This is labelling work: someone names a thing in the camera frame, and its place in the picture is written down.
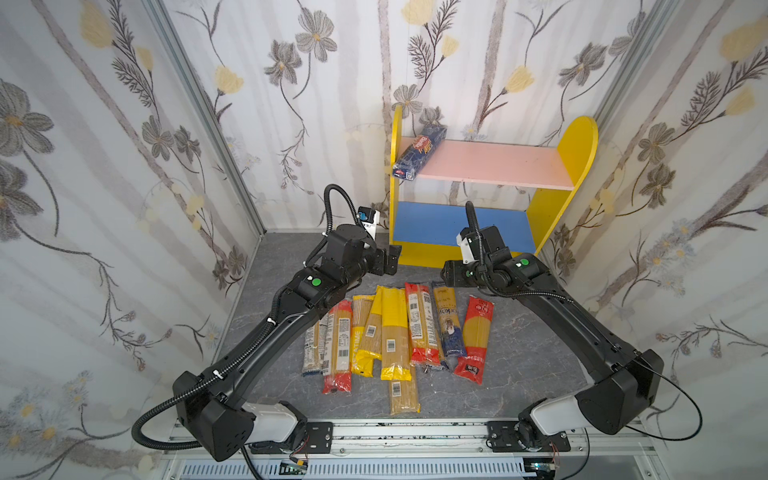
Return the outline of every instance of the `whole wheat spaghetti package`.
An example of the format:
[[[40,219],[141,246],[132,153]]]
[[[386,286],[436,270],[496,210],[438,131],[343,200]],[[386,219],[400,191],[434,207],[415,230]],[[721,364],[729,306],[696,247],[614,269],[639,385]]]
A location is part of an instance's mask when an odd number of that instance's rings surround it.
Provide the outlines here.
[[[328,315],[318,320],[304,334],[304,367],[301,374],[316,375],[323,371],[323,350],[326,345]]]
[[[382,288],[382,380],[410,380],[406,292]]]
[[[389,414],[421,412],[419,389],[416,388],[416,367],[411,366],[411,380],[393,380],[389,383]]]
[[[411,331],[411,362],[440,365],[440,350],[429,287],[406,283],[406,296]]]
[[[458,359],[458,365],[453,372],[478,385],[482,385],[491,318],[493,318],[493,303],[470,296],[467,318],[464,321],[464,344],[467,347],[467,356]]]
[[[349,350],[352,346],[352,302],[342,300],[328,313],[323,356],[323,393],[352,392]]]
[[[366,328],[362,332],[360,345],[355,353],[355,361],[362,362],[370,359],[382,359],[382,299],[384,295],[381,291],[383,286],[376,287],[376,295],[373,298],[371,312],[368,314]]]
[[[467,356],[462,326],[458,322],[456,293],[453,287],[445,286],[443,282],[435,282],[432,284],[432,292],[435,294],[442,349],[445,356]]]
[[[352,373],[361,376],[373,376],[373,358],[357,359],[360,340],[366,330],[366,321],[373,305],[373,295],[355,295],[352,297]]]

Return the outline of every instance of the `blue pasta box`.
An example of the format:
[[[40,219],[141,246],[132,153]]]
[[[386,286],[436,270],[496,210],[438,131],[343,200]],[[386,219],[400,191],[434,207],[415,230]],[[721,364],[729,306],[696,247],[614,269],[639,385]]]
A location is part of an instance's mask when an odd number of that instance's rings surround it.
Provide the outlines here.
[[[392,175],[404,180],[413,180],[435,153],[445,138],[447,129],[442,125],[429,124],[422,129],[412,144],[402,152],[392,167]]]

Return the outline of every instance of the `blue shelf board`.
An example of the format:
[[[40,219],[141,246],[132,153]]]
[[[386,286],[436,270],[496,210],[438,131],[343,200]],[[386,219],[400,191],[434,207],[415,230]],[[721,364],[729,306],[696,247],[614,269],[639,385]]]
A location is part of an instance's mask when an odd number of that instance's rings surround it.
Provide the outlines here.
[[[534,253],[528,216],[519,210],[475,208],[480,228],[495,225],[512,252]],[[456,236],[468,227],[464,207],[398,202],[394,240],[456,246]]]

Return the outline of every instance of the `wall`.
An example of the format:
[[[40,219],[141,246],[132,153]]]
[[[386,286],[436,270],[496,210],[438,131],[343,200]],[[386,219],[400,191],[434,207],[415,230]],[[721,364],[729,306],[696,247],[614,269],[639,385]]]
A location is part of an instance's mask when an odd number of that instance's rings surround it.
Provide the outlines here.
[[[768,413],[768,8],[681,2],[601,132],[545,253],[617,334],[652,348],[703,410],[658,442],[676,480],[762,478]],[[696,428],[662,383],[645,428]]]
[[[143,477],[257,238],[140,3],[3,2],[0,78],[0,469]]]
[[[321,225],[330,182],[387,210],[398,103],[406,134],[440,122],[452,139],[556,145],[595,113],[653,2],[165,4],[266,226],[296,229]],[[519,210],[534,193],[423,179],[401,190]]]

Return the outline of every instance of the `pink shelf board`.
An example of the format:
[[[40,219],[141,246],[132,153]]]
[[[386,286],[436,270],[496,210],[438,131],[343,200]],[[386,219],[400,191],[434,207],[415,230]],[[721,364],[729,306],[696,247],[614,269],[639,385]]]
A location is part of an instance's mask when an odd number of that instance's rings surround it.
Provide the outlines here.
[[[400,141],[400,154],[413,142]],[[444,140],[419,172],[421,178],[476,184],[573,190],[557,148]]]

